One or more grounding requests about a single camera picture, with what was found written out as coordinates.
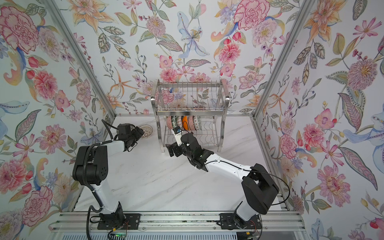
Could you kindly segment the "brown white patterned bowl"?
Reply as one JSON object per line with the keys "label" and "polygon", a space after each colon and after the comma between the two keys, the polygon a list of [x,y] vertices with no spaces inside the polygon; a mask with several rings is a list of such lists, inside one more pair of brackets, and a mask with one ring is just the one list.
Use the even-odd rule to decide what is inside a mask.
{"label": "brown white patterned bowl", "polygon": [[140,129],[143,130],[144,134],[142,135],[143,139],[149,138],[153,133],[153,128],[150,125],[141,125]]}

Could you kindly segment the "pink bowl dark floral inside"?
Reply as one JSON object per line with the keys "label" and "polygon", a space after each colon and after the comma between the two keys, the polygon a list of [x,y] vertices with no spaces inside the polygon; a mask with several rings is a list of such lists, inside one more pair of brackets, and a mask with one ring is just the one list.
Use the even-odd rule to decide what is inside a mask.
{"label": "pink bowl dark floral inside", "polygon": [[169,130],[173,129],[173,124],[172,124],[172,117],[168,116],[166,119],[166,126],[168,127]]}

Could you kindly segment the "green leaf patterned bowl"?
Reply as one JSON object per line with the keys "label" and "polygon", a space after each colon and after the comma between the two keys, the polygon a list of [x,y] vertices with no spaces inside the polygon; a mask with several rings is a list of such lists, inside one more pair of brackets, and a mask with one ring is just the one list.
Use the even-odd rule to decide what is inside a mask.
{"label": "green leaf patterned bowl", "polygon": [[171,124],[173,129],[179,126],[178,119],[178,116],[171,116]]}

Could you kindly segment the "black white floral bowl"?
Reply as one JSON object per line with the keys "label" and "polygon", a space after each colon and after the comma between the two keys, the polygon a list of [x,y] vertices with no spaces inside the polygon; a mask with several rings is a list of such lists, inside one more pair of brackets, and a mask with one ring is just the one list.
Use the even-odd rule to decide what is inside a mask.
{"label": "black white floral bowl", "polygon": [[195,131],[195,124],[194,124],[194,117],[193,116],[188,116],[188,125],[190,131]]}

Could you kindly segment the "stainless steel dish rack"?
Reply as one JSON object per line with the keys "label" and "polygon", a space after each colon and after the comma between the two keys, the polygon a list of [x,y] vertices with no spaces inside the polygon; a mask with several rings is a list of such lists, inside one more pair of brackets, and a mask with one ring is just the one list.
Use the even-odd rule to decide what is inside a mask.
{"label": "stainless steel dish rack", "polygon": [[166,126],[168,116],[200,116],[202,130],[192,132],[205,148],[222,150],[225,123],[230,105],[228,84],[218,82],[154,83],[151,104],[157,124],[158,140],[162,152],[166,144],[175,140]]}

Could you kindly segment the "green geometric patterned bowl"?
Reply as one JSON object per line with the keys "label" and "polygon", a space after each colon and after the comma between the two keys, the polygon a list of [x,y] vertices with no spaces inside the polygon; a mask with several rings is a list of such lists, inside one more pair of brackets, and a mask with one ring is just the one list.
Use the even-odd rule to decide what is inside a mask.
{"label": "green geometric patterned bowl", "polygon": [[194,127],[196,131],[202,130],[202,122],[200,116],[194,116]]}

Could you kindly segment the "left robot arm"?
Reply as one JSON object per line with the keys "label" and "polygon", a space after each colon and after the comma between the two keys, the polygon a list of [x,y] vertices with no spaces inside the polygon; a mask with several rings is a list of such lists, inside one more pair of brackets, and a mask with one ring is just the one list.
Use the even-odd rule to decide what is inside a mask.
{"label": "left robot arm", "polygon": [[122,225],[126,221],[121,203],[114,197],[108,184],[109,158],[132,150],[144,135],[144,130],[132,124],[112,126],[106,121],[109,141],[79,148],[73,168],[73,179],[88,188],[98,203],[98,208],[89,207],[89,212],[99,214],[100,221]]}

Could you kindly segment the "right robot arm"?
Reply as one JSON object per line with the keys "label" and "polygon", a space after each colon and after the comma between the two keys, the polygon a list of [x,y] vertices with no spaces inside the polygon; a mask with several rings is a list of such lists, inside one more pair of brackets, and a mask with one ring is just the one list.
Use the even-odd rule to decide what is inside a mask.
{"label": "right robot arm", "polygon": [[183,155],[194,168],[222,175],[241,184],[244,197],[234,212],[237,219],[247,222],[256,214],[268,213],[280,189],[264,166],[231,162],[202,148],[193,133],[183,133],[179,127],[172,129],[172,132],[176,142],[166,144],[171,157]]}

